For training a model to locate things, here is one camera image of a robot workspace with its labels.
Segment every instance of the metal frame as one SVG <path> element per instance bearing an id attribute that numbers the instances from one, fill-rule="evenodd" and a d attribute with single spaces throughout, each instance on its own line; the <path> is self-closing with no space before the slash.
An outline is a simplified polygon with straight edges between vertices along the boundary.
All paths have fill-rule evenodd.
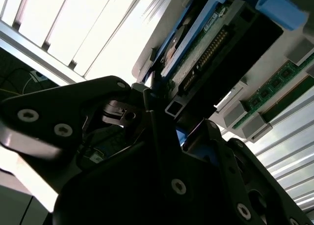
<path id="1" fill-rule="evenodd" d="M 85 81 L 85 78 L 33 44 L 3 21 L 0 21 L 0 47 L 59 86 Z"/>

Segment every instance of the cable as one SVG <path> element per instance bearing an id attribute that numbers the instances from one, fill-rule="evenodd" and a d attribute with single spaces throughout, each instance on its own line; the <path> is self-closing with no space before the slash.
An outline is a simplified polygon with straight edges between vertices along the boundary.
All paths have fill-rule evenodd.
<path id="1" fill-rule="evenodd" d="M 23 91 L 22 91 L 22 95 L 24 95 L 25 88 L 26 88 L 27 84 L 28 84 L 31 80 L 32 80 L 32 78 L 30 78 L 30 79 L 26 82 L 26 84 L 24 85 Z"/>
<path id="2" fill-rule="evenodd" d="M 16 92 L 8 91 L 8 90 L 2 89 L 2 88 L 0 88 L 0 91 L 5 91 L 5 92 L 8 92 L 8 93 L 11 93 L 11 94 L 15 94 L 15 95 L 20 96 L 20 94 L 18 94 L 18 93 L 16 93 Z"/>
<path id="3" fill-rule="evenodd" d="M 3 80 L 4 82 L 7 81 L 8 83 L 10 83 L 12 85 L 12 87 L 16 90 L 16 92 L 19 93 L 18 88 L 10 80 L 8 80 L 7 78 L 2 77 L 2 76 L 0 76 L 0 78 L 4 79 Z"/>
<path id="4" fill-rule="evenodd" d="M 81 169 L 82 171 L 86 170 L 86 168 L 84 168 L 81 164 L 81 161 L 82 161 L 82 158 L 84 157 L 84 154 L 87 152 L 88 149 L 95 149 L 94 146 L 101 143 L 101 142 L 104 142 L 106 141 L 107 139 L 111 138 L 111 137 L 114 137 L 115 135 L 118 135 L 119 133 L 123 132 L 123 128 L 121 130 L 118 130 L 106 137 L 104 137 L 103 139 L 97 141 L 96 143 L 94 144 L 90 144 L 90 145 L 84 145 L 83 148 L 79 151 L 79 153 L 76 155 L 76 165 L 79 167 L 79 169 Z"/>
<path id="5" fill-rule="evenodd" d="M 17 69 L 15 69 L 15 70 L 13 70 L 11 73 L 9 73 L 8 76 L 6 76 L 6 79 L 3 80 L 3 81 L 0 83 L 0 87 L 4 84 L 5 81 L 8 80 L 8 78 L 9 78 L 12 74 L 14 74 L 14 73 L 15 73 L 16 71 L 18 71 L 18 70 L 23 70 L 24 72 L 27 72 L 27 73 L 30 74 L 32 77 L 34 77 L 35 80 L 38 81 L 38 79 L 37 79 L 30 71 L 28 71 L 27 69 L 24 69 L 24 68 L 17 68 Z M 42 84 L 41 84 L 39 81 L 38 81 L 38 84 L 40 85 L 41 89 L 44 90 L 44 87 L 42 86 Z"/>
<path id="6" fill-rule="evenodd" d="M 34 197 L 31 197 L 31 198 L 30 198 L 29 203 L 28 203 L 28 205 L 27 205 L 27 207 L 26 207 L 26 209 L 25 209 L 25 211 L 24 211 L 24 213 L 23 213 L 23 216 L 22 216 L 22 218 L 21 218 L 21 220 L 20 220 L 19 225 L 22 225 L 22 222 L 23 222 L 23 220 L 24 220 L 24 218 L 25 218 L 26 212 L 28 211 L 28 208 L 29 208 L 30 203 L 31 203 L 31 201 L 33 200 L 33 198 L 34 198 Z"/>

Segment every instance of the black metal bracket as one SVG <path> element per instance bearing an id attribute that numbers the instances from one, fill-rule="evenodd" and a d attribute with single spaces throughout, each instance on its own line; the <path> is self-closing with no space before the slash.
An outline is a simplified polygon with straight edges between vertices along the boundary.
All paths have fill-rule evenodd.
<path id="1" fill-rule="evenodd" d="M 7 99 L 0 105 L 0 143 L 44 160 L 72 157 L 97 109 L 130 91 L 122 79 L 109 76 Z"/>

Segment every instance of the green circuit board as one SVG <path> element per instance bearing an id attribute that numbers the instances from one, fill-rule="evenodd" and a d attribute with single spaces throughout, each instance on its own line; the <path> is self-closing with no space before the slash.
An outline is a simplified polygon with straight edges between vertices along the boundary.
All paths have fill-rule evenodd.
<path id="1" fill-rule="evenodd" d="M 275 75 L 273 75 L 259 90 L 257 90 L 243 104 L 248 113 L 240 119 L 232 128 L 238 128 L 252 114 L 258 111 L 269 99 L 271 99 L 278 91 L 280 91 L 290 80 L 299 74 L 314 60 L 314 53 L 310 55 L 301 65 L 297 66 L 290 60 L 287 61 Z"/>
<path id="2" fill-rule="evenodd" d="M 184 56 L 180 60 L 179 64 L 175 68 L 175 71 L 173 72 L 173 74 L 169 78 L 169 81 L 166 83 L 166 85 L 165 85 L 166 91 L 164 92 L 164 93 L 166 93 L 165 95 L 170 93 L 176 87 L 176 85 L 178 85 L 178 83 L 176 81 L 174 81 L 174 77 L 178 74 L 179 71 L 181 72 L 183 68 L 188 68 L 188 67 L 185 67 L 186 61 L 191 56 L 192 52 L 202 42 L 204 36 L 210 32 L 210 28 L 216 23 L 216 21 L 221 20 L 224 17 L 224 15 L 226 14 L 226 12 L 227 12 L 228 8 L 230 7 L 230 5 L 232 4 L 232 2 L 233 2 L 233 0 L 228 0 L 224 4 L 220 4 L 217 6 L 215 12 L 212 14 L 212 16 L 210 17 L 208 22 L 204 25 L 203 29 L 200 31 L 200 33 L 197 35 L 197 37 L 193 40 L 191 46 L 189 47 L 187 52 L 184 54 Z"/>

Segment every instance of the black cable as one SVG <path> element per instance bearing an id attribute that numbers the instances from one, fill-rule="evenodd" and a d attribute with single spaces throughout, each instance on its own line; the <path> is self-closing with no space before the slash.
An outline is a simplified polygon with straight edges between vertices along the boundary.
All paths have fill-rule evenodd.
<path id="1" fill-rule="evenodd" d="M 23 220 L 24 220 L 24 218 L 25 218 L 25 215 L 26 215 L 26 213 L 27 213 L 27 211 L 28 211 L 28 208 L 29 208 L 30 203 L 31 203 L 31 201 L 33 200 L 33 198 L 34 198 L 34 197 L 31 197 L 31 198 L 30 198 L 29 203 L 28 203 L 28 205 L 27 205 L 27 207 L 26 207 L 26 209 L 25 209 L 25 211 L 24 211 L 24 213 L 23 213 L 23 216 L 22 216 L 22 218 L 21 218 L 21 220 L 20 220 L 19 225 L 22 225 L 22 222 L 23 222 Z"/>
<path id="2" fill-rule="evenodd" d="M 24 68 L 17 68 L 17 69 L 15 69 L 15 70 L 13 70 L 11 73 L 9 73 L 9 75 L 6 76 L 6 79 L 3 80 L 3 81 L 0 83 L 0 87 L 4 84 L 4 82 L 5 82 L 6 80 L 8 80 L 8 78 L 9 78 L 12 74 L 14 74 L 14 73 L 15 73 L 16 71 L 18 71 L 18 70 L 23 70 L 24 72 L 27 72 L 28 74 L 30 74 L 32 77 L 34 77 L 34 78 L 37 80 L 37 83 L 40 85 L 41 89 L 42 89 L 42 90 L 45 89 L 45 88 L 42 86 L 42 84 L 38 81 L 38 79 L 37 79 L 30 71 L 28 71 L 27 69 L 24 69 Z"/>
<path id="3" fill-rule="evenodd" d="M 18 90 L 18 88 L 17 88 L 10 80 L 8 80 L 7 78 L 2 77 L 2 76 L 0 76 L 0 78 L 4 79 L 4 80 L 3 80 L 3 84 L 4 84 L 4 82 L 10 83 L 11 86 L 16 90 L 16 92 L 17 92 L 17 93 L 20 93 L 19 90 Z"/>
<path id="4" fill-rule="evenodd" d="M 95 145 L 98 145 L 99 143 L 104 142 L 107 139 L 109 139 L 111 137 L 114 137 L 115 135 L 118 135 L 119 133 L 123 132 L 123 130 L 124 129 L 121 128 L 121 130 L 118 130 L 118 131 L 116 131 L 116 132 L 114 132 L 114 133 L 112 133 L 112 134 L 102 138 L 101 140 L 95 142 L 94 144 L 84 145 L 82 147 L 82 149 L 79 151 L 78 155 L 76 156 L 76 164 L 77 164 L 78 168 L 80 170 L 82 170 L 82 171 L 86 170 L 84 167 L 82 167 L 81 161 L 83 159 L 84 154 L 87 152 L 88 149 L 92 149 Z"/>

